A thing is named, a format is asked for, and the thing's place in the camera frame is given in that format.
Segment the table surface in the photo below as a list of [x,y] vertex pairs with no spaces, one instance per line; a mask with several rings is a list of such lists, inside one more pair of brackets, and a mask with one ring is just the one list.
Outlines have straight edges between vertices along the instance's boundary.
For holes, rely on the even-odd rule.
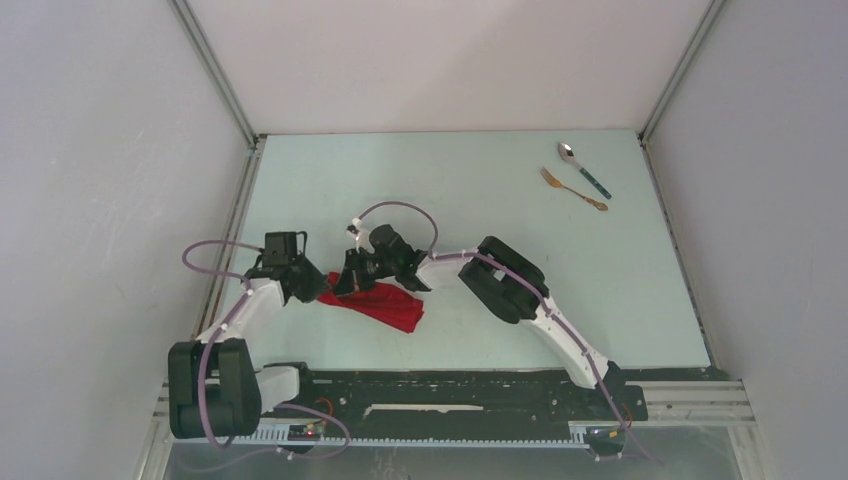
[[[607,201],[557,155],[558,142],[612,194]],[[241,240],[269,231],[309,232],[308,257],[340,271],[351,219],[384,200],[414,203],[439,224],[439,253],[487,235],[542,269],[566,317],[624,368],[700,367],[709,359],[633,131],[279,135],[268,138]],[[600,212],[543,181],[606,202]],[[429,223],[383,207],[366,225],[391,223],[416,248]],[[239,252],[234,270],[255,259]],[[251,345],[254,363],[306,361],[325,369],[526,369],[561,363],[529,328],[494,317],[464,286],[415,293],[424,317],[405,334],[364,315],[292,300]],[[240,287],[227,285],[226,304]]]

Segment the fork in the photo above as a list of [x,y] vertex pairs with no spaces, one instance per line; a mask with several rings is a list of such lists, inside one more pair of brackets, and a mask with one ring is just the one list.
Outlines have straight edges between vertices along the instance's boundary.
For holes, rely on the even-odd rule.
[[593,207],[597,208],[598,210],[600,210],[602,212],[607,211],[608,208],[609,208],[609,207],[607,207],[607,205],[605,203],[601,203],[601,202],[598,202],[596,200],[592,200],[591,198],[587,197],[586,195],[583,195],[583,194],[577,192],[576,190],[574,190],[572,188],[566,187],[565,185],[562,184],[562,182],[560,182],[559,180],[554,178],[554,176],[551,175],[551,172],[549,172],[548,169],[545,168],[545,167],[542,167],[542,177],[545,179],[546,182],[548,182],[548,185],[550,185],[554,188],[564,188],[564,189],[568,190],[569,192],[571,192],[571,193],[577,195],[578,197],[582,198],[586,203],[588,203],[589,205],[592,205]]

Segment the white wall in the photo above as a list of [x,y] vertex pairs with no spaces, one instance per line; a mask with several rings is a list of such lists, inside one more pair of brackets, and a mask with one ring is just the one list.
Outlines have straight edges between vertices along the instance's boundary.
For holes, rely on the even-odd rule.
[[782,478],[845,478],[848,3],[731,2],[652,140],[720,358]]
[[640,129],[709,0],[200,0],[264,133]]
[[0,111],[0,478],[128,478],[246,146],[164,0],[3,2]]

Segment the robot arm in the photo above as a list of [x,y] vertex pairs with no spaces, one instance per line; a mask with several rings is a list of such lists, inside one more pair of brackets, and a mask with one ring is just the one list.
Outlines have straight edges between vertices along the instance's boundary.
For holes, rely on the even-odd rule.
[[[410,247],[389,225],[368,232],[355,222],[348,231],[357,248],[345,254],[344,270],[333,289],[336,295],[367,291],[376,280],[390,276],[410,291],[448,287],[459,278],[492,314],[539,334],[557,352],[575,385],[595,389],[600,378],[610,390],[623,387],[618,367],[592,348],[557,308],[541,270],[499,239],[486,237],[473,251],[431,258]],[[303,235],[305,250],[304,232],[266,234],[265,249],[246,274],[251,282],[242,307],[228,322],[218,320],[194,341],[171,348],[169,407],[175,437],[204,436],[198,388],[205,388],[205,411],[216,436],[250,435],[262,412],[298,396],[297,368],[273,365],[257,372],[248,349],[291,296],[306,303],[329,288],[326,276],[298,250],[297,235]],[[200,372],[206,348],[210,360],[207,371]]]

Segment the red cloth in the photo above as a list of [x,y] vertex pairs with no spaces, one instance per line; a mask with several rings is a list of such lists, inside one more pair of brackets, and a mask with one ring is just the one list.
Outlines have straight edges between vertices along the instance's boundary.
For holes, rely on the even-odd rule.
[[[335,285],[339,281],[339,274],[330,272],[328,280],[330,285]],[[325,305],[356,310],[406,333],[412,333],[424,315],[424,302],[394,285],[380,282],[367,292],[352,293],[341,298],[328,291],[318,297],[318,301]]]

